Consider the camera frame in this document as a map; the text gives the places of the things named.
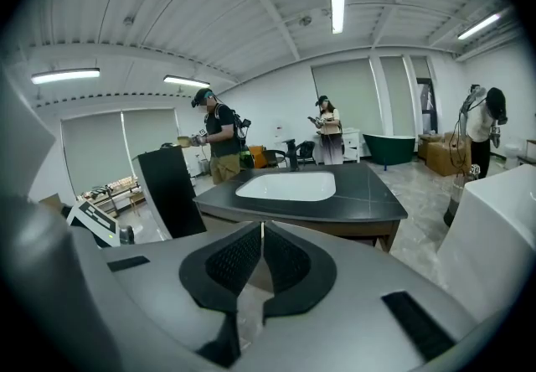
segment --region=sink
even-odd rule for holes
[[[265,174],[237,188],[236,194],[258,199],[322,201],[335,194],[335,177],[324,171]]]

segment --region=black countertop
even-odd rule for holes
[[[291,220],[333,223],[365,223],[402,220],[404,207],[365,163],[308,165],[301,172],[329,172],[335,177],[335,194],[315,202],[245,198],[235,191],[251,179],[267,173],[288,173],[289,168],[248,169],[193,200],[202,211],[211,208],[277,216]]]

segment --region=ceiling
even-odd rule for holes
[[[0,43],[3,63],[34,106],[82,96],[190,96],[164,75],[222,91],[298,60],[347,49],[411,46],[454,54],[512,32],[505,17],[456,36],[506,0],[346,0],[344,30],[331,33],[329,0],[24,0]],[[307,26],[300,20],[310,17]],[[37,87],[30,75],[99,67],[97,80]]]

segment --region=bathtub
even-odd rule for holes
[[[536,168],[467,183],[437,252],[451,295],[481,322],[512,305],[536,257]]]
[[[402,135],[363,134],[372,160],[380,165],[410,162],[415,150],[415,137]]]

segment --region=white shirt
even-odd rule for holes
[[[487,111],[486,100],[467,113],[467,135],[474,142],[489,140],[490,129],[495,120]]]
[[[334,119],[336,121],[340,121],[341,117],[338,114],[338,110],[333,110],[333,113],[330,113],[329,111],[325,111],[320,118],[325,121],[327,119]],[[320,133],[323,135],[333,135],[333,134],[340,134],[341,128],[338,125],[324,125],[320,128]]]

